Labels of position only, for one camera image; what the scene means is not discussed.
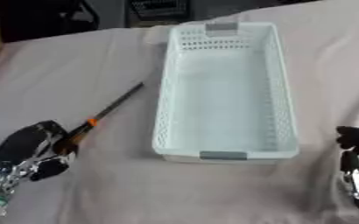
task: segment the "black chair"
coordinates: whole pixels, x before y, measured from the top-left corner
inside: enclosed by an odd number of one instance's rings
[[[90,19],[74,18],[78,13]],[[99,22],[99,16],[85,0],[0,0],[3,42],[94,31]]]

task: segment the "black metal rod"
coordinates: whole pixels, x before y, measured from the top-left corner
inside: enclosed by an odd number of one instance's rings
[[[106,109],[101,111],[99,114],[97,114],[94,119],[96,121],[101,120],[104,116],[106,116],[108,113],[110,113],[113,109],[116,109],[119,107],[123,102],[128,100],[131,96],[133,96],[138,90],[140,90],[144,86],[143,82],[138,83],[135,87],[133,87],[131,90],[129,90],[126,94],[123,94],[120,98],[118,98],[116,101],[114,101],[112,104],[110,104]]]

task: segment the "perforated basket side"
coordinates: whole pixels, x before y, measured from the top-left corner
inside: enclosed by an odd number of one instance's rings
[[[280,151],[297,150],[296,129],[285,65],[276,29],[265,40],[265,62],[273,105],[276,144]]]
[[[155,151],[163,151],[168,141],[168,127],[170,122],[170,97],[174,89],[175,76],[170,75],[166,70],[175,63],[177,55],[174,53],[175,43],[170,42],[166,51],[165,71],[163,72],[160,83],[160,96],[158,101],[158,110],[155,120],[155,129],[152,140],[152,146]]]

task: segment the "black glove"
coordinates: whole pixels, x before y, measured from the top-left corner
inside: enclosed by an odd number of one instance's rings
[[[19,165],[39,153],[38,150],[44,153],[50,146],[51,138],[63,137],[66,134],[67,132],[54,121],[38,122],[22,128],[1,143],[0,162],[6,162],[10,166]]]
[[[79,147],[76,144],[69,144],[67,149],[70,151],[67,155],[58,155],[40,162],[37,170],[30,176],[30,180],[47,179],[65,172],[76,158]]]
[[[337,132],[340,136],[336,139],[342,149],[348,150],[353,148],[353,152],[359,155],[359,128],[339,126]]]

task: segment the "white tablecloth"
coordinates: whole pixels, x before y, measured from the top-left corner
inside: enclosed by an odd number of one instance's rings
[[[4,223],[359,223],[338,181],[336,125],[359,125],[359,0],[247,11],[282,38],[300,154],[276,165],[175,164],[151,149],[169,27],[8,44],[0,54],[0,143],[54,119],[72,129],[139,81],[63,175],[20,187]]]

